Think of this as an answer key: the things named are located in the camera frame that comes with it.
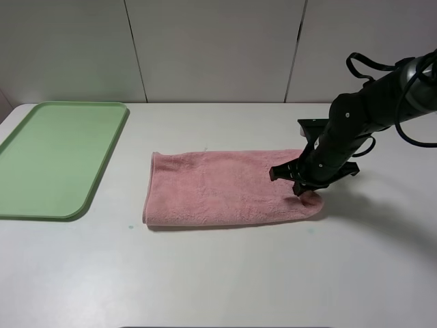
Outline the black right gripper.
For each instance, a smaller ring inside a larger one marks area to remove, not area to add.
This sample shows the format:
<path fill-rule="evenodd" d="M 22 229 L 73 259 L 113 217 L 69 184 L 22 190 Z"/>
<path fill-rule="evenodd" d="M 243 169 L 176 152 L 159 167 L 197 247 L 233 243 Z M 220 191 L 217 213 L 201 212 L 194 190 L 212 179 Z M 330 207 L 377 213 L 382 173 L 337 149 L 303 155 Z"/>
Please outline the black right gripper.
<path fill-rule="evenodd" d="M 270 180 L 294 181 L 292 190 L 297 196 L 306 191 L 326 189 L 332 183 L 360 172 L 356 163 L 348 162 L 354 145 L 355 136 L 320 135 L 315 142 L 307 143 L 298 164 L 271 167 Z"/>

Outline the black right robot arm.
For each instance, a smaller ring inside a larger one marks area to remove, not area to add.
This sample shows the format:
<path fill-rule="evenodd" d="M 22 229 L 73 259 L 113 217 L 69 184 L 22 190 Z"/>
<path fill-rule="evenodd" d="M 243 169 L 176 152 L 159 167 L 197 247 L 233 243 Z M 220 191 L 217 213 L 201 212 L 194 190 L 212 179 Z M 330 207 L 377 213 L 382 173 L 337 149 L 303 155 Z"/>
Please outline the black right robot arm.
<path fill-rule="evenodd" d="M 355 176 L 358 165 L 352 158 L 373 133 L 395 127 L 407 143 L 420 148 L 435 148 L 435 143 L 417 141 L 405 134 L 401 123 L 436 112 L 436 52 L 407 57 L 392 66 L 379 64 L 360 53 L 346 59 L 348 70 L 365 79 L 361 90 L 340 94 L 330 105 L 326 119 L 299 120 L 307 145 L 301 155 L 271 167 L 270 179 L 294 182 L 293 192 L 325 189 L 346 176 Z"/>

